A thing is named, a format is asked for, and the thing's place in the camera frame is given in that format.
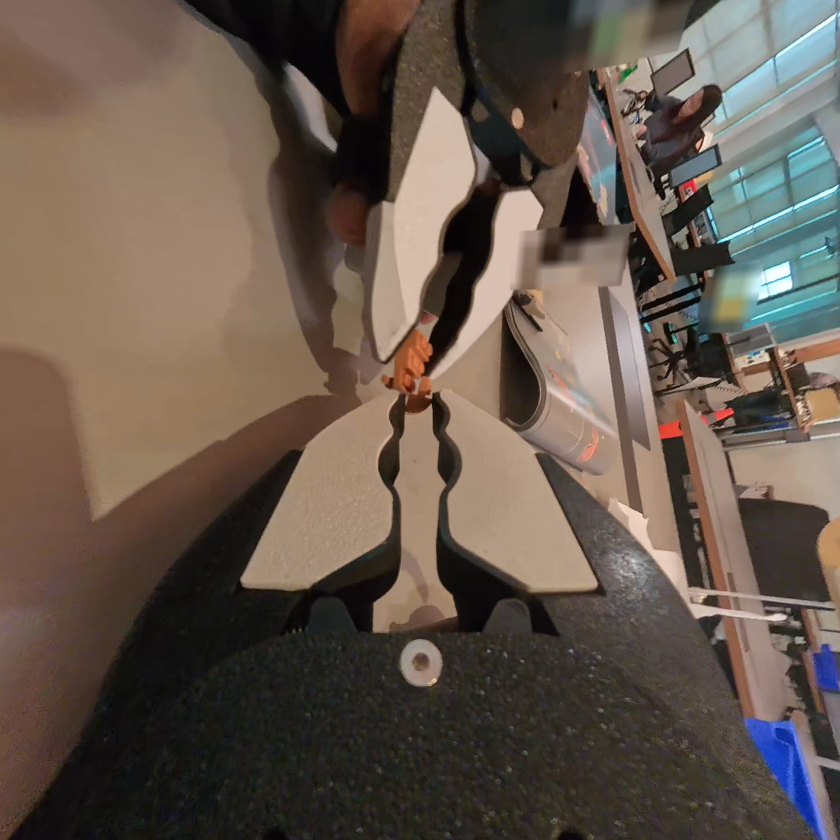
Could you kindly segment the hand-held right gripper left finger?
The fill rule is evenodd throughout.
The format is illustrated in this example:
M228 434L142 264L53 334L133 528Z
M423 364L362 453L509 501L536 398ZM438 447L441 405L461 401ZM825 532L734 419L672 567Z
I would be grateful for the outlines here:
M245 589L310 590L386 541L394 497L380 456L401 404L401 395L388 391L306 445L241 575Z

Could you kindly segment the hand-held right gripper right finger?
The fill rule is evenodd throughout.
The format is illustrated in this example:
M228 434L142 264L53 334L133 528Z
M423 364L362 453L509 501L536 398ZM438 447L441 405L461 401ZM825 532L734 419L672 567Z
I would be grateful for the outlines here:
M437 574L451 595L595 592L598 580L537 453L464 397L435 395Z

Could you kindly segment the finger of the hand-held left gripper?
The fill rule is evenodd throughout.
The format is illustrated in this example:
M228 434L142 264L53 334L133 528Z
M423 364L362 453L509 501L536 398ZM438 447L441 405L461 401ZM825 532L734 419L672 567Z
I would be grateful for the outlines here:
M468 227L444 309L429 339L433 355L427 375L432 379L448 372L507 306L519 285L523 242L537 231L542 215L542 205L528 188L510 190Z
M418 324L448 225L474 190L472 144L458 107L433 86L395 197L367 220L365 330L382 364Z

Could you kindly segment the small brown brick plate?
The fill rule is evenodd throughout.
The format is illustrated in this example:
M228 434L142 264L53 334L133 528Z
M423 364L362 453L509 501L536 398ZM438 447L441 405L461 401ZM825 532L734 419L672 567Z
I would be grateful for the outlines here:
M412 376L423 376L432 355L432 344L423 332L415 329L409 333L395 352L392 375L410 371Z

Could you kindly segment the small brown brick piece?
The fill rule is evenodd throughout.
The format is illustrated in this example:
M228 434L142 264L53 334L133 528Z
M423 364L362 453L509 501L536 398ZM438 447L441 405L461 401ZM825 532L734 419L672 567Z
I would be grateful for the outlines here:
M387 389L402 393L413 400L430 399L433 392L432 382L428 376L415 377L410 371L402 371L394 375L383 374L381 382Z

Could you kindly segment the grey desk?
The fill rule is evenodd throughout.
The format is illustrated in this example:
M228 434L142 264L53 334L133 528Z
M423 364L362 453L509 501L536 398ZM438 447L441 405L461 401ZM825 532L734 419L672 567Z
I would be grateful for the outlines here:
M2 838L175 560L382 390L318 99L178 2L2 2Z

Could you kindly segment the person's left hand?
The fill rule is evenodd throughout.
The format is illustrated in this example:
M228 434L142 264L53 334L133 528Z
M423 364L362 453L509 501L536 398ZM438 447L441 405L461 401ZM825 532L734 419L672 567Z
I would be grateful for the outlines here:
M372 156L381 140L383 79L418 8L417 1L347 1L335 29L335 58L350 111L339 138L329 225L346 245L363 247L373 192Z

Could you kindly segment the grey instruction booklet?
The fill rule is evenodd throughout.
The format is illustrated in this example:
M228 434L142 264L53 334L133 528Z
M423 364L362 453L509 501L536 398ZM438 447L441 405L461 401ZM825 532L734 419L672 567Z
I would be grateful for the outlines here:
M603 476L618 457L618 435L574 362L568 333L530 290L515 291L504 315L512 352L502 375L504 422L567 466Z

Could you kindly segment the light grey table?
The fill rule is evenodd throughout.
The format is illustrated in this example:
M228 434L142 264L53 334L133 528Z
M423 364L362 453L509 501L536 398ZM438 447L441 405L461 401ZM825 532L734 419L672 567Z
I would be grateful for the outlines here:
M605 347L610 368L616 431L626 489L626 504L642 515L644 507L643 475L645 462L639 461L637 449L651 450L648 416L644 401L647 366L644 345L636 313L629 311L612 288L598 290Z

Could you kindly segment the row of blue plastic bins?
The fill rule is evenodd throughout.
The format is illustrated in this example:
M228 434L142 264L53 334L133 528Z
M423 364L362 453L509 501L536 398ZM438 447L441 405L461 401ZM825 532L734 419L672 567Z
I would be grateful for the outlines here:
M838 741L828 720L795 710L782 721L746 718L745 725L812 832L821 839L838 839Z

